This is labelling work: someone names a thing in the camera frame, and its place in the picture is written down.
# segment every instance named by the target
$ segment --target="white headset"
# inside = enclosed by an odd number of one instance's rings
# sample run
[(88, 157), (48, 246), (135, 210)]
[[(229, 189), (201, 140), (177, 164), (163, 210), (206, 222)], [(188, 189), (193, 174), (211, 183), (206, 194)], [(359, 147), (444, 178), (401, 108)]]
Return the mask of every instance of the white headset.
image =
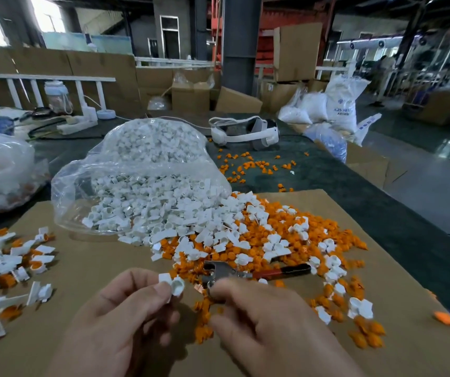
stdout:
[[(249, 123), (247, 126), (247, 131), (250, 133), (237, 136), (228, 136), (226, 132), (220, 128), (222, 126), (233, 126), (243, 123)], [(260, 150), (276, 144), (279, 141), (279, 131), (275, 121), (264, 120), (259, 116), (253, 116), (242, 120), (216, 117), (209, 119), (209, 126), (211, 126), (211, 137), (218, 145), (251, 141), (253, 148)]]

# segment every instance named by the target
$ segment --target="red machine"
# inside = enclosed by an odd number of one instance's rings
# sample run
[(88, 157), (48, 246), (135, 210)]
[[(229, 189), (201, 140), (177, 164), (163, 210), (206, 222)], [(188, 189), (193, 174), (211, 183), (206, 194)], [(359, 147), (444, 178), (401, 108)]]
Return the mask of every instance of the red machine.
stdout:
[[(211, 0), (211, 34), (216, 42), (213, 48), (213, 61), (221, 61), (221, 23), (222, 17), (218, 18), (221, 12), (221, 0)], [(274, 28), (286, 25), (296, 25), (305, 23), (321, 22), (323, 24), (321, 43), (319, 45), (319, 62), (322, 64), (322, 57), (329, 33), (329, 24), (333, 20), (333, 7), (335, 0), (327, 7), (327, 3), (319, 2), (315, 4), (314, 10), (276, 10), (263, 9), (259, 21), (259, 37), (256, 63), (273, 64), (274, 62)], [(272, 69), (265, 69), (265, 73), (272, 73)]]

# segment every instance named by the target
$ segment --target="gray floor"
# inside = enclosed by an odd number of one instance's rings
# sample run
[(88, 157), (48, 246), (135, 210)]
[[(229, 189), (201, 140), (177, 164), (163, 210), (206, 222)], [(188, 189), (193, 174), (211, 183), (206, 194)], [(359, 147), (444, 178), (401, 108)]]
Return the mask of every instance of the gray floor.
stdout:
[[(377, 111), (365, 105), (366, 101), (365, 97), (358, 103), (359, 118)], [(385, 191), (450, 234), (450, 130), (405, 119), (397, 109), (379, 111), (383, 118), (375, 123), (363, 146), (408, 169)]]

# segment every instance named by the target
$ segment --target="concrete wall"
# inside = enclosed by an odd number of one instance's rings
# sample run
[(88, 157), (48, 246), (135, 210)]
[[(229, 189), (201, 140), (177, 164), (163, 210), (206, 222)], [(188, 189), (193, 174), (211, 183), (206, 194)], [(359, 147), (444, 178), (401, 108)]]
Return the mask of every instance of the concrete wall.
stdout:
[[(334, 31), (341, 31), (342, 40), (349, 40), (351, 38), (358, 39), (360, 33), (373, 33), (374, 36), (384, 36), (391, 34), (402, 33), (408, 25), (407, 20), (391, 19), (391, 18), (374, 18), (362, 17), (357, 15), (336, 14), (333, 21), (332, 29)], [(366, 54), (366, 61), (373, 61), (375, 55), (382, 55), (382, 50), (369, 50)], [(352, 56), (352, 50), (344, 50), (340, 56), (341, 60), (348, 60)]]
[[(131, 22), (131, 29), (136, 56), (149, 57), (148, 38), (156, 38), (155, 17), (152, 15), (143, 15)], [(125, 36), (125, 30), (121, 30), (115, 35)]]
[(159, 44), (159, 57), (164, 57), (162, 49), (162, 30), (160, 16), (176, 16), (180, 25), (180, 58), (186, 59), (192, 53), (190, 33), (190, 2), (188, 0), (153, 0), (156, 38)]
[(77, 8), (78, 21), (84, 33), (102, 34), (122, 20), (122, 13), (111, 10)]

